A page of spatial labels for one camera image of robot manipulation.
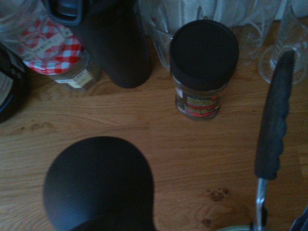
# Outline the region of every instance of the red and white checkered lid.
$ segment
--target red and white checkered lid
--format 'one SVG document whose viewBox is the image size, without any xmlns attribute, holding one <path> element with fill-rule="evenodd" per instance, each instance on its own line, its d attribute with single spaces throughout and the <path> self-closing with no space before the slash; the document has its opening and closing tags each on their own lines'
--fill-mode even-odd
<svg viewBox="0 0 308 231">
<path fill-rule="evenodd" d="M 21 33 L 19 41 L 23 46 L 17 48 L 17 54 L 26 61 L 44 62 L 55 57 L 64 45 L 65 38 L 59 33 L 60 27 L 63 26 L 44 14 L 40 15 L 33 25 Z"/>
<path fill-rule="evenodd" d="M 61 26 L 58 27 L 62 33 L 65 31 L 64 28 L 61 28 Z M 84 48 L 76 37 L 73 34 L 68 34 L 68 37 L 65 39 L 63 51 L 55 58 L 46 62 L 24 61 L 24 63 L 38 73 L 45 75 L 56 75 L 63 73 L 74 66 L 80 60 L 83 51 Z"/>
</svg>

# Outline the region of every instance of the wine glass base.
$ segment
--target wine glass base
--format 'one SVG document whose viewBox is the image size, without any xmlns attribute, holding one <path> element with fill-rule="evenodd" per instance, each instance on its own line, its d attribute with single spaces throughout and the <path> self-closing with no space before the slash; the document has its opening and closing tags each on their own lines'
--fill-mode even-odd
<svg viewBox="0 0 308 231">
<path fill-rule="evenodd" d="M 274 46 L 270 46 L 260 57 L 258 62 L 258 70 L 262 78 L 267 81 L 268 83 L 271 82 L 272 76 L 274 74 L 274 70 L 272 70 L 270 66 L 270 57 L 273 53 Z M 296 73 L 293 73 L 293 82 L 292 84 L 298 84 L 307 75 L 307 66 L 303 67 L 302 69 L 298 70 Z"/>
</svg>

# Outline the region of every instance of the wood grain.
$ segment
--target wood grain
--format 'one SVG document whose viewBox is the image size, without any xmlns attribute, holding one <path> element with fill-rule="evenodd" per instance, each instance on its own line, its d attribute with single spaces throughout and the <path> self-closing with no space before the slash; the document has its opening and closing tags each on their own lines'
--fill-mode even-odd
<svg viewBox="0 0 308 231">
<path fill-rule="evenodd" d="M 272 42 L 271 35 L 266 45 Z M 154 177 L 158 231 L 212 231 L 248 224 L 255 213 L 254 158 L 269 85 L 256 63 L 239 66 L 216 118 L 196 122 L 175 107 L 175 90 L 149 41 L 154 69 L 135 89 L 102 73 L 69 92 L 29 71 L 26 105 L 0 125 L 0 231 L 52 231 L 42 202 L 48 167 L 67 146 L 116 136 L 136 145 Z M 294 86 L 278 178 L 269 183 L 268 225 L 288 230 L 308 203 L 308 80 Z"/>
</svg>

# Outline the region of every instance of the rubber grip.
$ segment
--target rubber grip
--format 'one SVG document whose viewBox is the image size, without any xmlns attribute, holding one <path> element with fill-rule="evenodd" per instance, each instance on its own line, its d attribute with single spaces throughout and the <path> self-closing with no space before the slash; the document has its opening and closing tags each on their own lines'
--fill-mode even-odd
<svg viewBox="0 0 308 231">
<path fill-rule="evenodd" d="M 274 180 L 279 170 L 279 156 L 283 153 L 283 137 L 289 111 L 295 52 L 286 51 L 278 61 L 266 99 L 257 144 L 255 175 Z"/>
</svg>

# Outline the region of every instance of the black jar lid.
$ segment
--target black jar lid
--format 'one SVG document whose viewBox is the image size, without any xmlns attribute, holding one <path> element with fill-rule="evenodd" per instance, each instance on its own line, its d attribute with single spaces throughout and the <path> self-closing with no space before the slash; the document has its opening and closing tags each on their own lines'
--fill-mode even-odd
<svg viewBox="0 0 308 231">
<path fill-rule="evenodd" d="M 197 20 L 180 28 L 170 45 L 173 76 L 192 90 L 216 90 L 235 72 L 239 47 L 223 24 Z"/>
</svg>

